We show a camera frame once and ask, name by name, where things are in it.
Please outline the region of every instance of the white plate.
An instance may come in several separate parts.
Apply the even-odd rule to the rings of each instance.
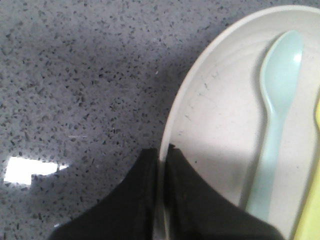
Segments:
[[[264,136],[259,89],[262,60],[288,30],[302,34],[297,93],[286,119],[269,222],[288,239],[309,172],[318,160],[314,109],[320,86],[320,9],[278,6],[251,14],[221,33],[196,60],[174,100],[163,134],[215,190],[244,205]]]

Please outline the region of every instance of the plastic spoon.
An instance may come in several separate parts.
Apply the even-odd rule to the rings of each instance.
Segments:
[[[302,52],[301,35],[288,31],[271,46],[260,70],[267,125],[246,211],[263,221],[269,215],[283,126],[296,93]]]
[[[315,110],[315,121],[320,129],[320,100]],[[320,240],[320,162],[315,170],[294,240]]]

